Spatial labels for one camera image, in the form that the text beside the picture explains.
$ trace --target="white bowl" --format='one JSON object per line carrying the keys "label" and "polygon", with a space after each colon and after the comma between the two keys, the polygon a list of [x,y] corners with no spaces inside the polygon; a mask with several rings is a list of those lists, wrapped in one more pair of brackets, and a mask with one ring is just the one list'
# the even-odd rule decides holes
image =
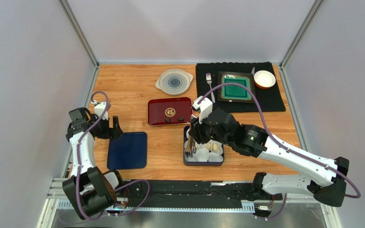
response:
{"label": "white bowl", "polygon": [[266,70],[260,70],[254,74],[254,82],[258,88],[268,89],[275,85],[277,80],[272,73]]}

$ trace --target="wooden table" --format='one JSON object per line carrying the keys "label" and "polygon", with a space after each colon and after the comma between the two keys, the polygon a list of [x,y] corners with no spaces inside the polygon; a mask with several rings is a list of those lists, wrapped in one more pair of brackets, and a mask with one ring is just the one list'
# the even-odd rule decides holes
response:
{"label": "wooden table", "polygon": [[[120,127],[124,132],[146,132],[148,137],[147,166],[144,169],[120,170],[124,179],[252,181],[257,172],[296,173],[271,161],[239,155],[228,146],[225,147],[225,161],[220,167],[185,166],[182,156],[182,132],[186,125],[151,127],[147,123],[147,102],[151,99],[172,97],[154,86],[160,74],[171,68],[179,68],[194,75],[190,89],[181,96],[195,100],[195,65],[102,65],[99,70],[94,91],[101,90],[108,95],[111,103],[109,116],[119,117]],[[274,66],[274,72],[287,111],[267,112],[264,116],[273,134],[299,147],[277,66]],[[96,95],[95,99],[105,100],[102,95]],[[259,113],[233,115],[241,124],[262,126]],[[108,170],[108,145],[109,140],[96,139],[94,157],[102,172]]]}

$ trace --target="gray floor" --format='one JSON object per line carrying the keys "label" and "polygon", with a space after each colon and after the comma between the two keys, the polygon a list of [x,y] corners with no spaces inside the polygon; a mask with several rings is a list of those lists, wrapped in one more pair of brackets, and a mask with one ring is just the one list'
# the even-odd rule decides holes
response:
{"label": "gray floor", "polygon": [[[280,204],[274,205],[275,214]],[[58,210],[57,216],[68,223],[81,220],[73,210]],[[139,212],[124,217],[103,217],[95,222],[78,225],[66,225],[57,219],[54,228],[64,227],[122,227],[122,228],[325,228],[322,210],[319,204],[287,204],[282,214],[269,221],[254,219],[246,213],[209,213],[209,212]]]}

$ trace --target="white plate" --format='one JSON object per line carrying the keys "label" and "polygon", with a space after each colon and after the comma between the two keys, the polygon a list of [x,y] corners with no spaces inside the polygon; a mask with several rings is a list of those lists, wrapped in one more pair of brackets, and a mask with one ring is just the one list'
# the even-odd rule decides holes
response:
{"label": "white plate", "polygon": [[183,70],[169,69],[160,75],[155,86],[165,94],[177,96],[185,93],[190,88],[193,78],[192,74]]}

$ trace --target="black container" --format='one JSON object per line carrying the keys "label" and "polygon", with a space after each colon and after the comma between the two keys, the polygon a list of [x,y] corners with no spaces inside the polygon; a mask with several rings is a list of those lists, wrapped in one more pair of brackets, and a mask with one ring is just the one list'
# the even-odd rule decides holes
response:
{"label": "black container", "polygon": [[223,144],[222,144],[222,149],[223,149],[223,154],[222,154],[222,157],[223,157],[223,161],[221,162],[198,162],[198,161],[186,161],[185,160],[185,152],[184,152],[184,143],[185,141],[187,141],[187,131],[190,129],[190,126],[186,126],[184,127],[184,131],[183,131],[183,141],[182,141],[182,160],[184,161],[184,165],[186,166],[221,166],[223,164],[223,162],[225,161],[225,149],[223,147]]}

